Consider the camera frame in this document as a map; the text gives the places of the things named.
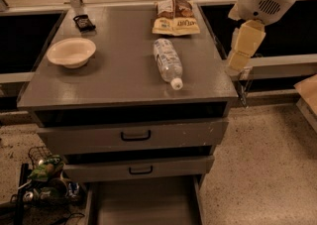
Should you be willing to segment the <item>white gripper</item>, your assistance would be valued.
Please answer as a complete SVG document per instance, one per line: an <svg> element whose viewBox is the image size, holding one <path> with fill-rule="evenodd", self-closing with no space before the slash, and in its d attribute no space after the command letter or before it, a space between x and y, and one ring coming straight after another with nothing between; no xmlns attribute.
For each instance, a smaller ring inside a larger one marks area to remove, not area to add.
<svg viewBox="0 0 317 225"><path fill-rule="evenodd" d="M228 67L242 71L264 40L264 25L270 25L290 9L296 0L238 0L228 17L247 22L234 30Z"/></svg>

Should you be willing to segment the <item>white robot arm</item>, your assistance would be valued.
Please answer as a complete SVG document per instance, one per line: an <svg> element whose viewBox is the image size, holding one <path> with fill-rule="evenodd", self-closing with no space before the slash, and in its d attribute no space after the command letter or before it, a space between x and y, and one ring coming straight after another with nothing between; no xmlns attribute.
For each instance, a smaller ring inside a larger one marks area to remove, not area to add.
<svg viewBox="0 0 317 225"><path fill-rule="evenodd" d="M264 27L276 23L296 0L237 0L228 17L244 20L232 35L227 64L230 69L242 71L262 44Z"/></svg>

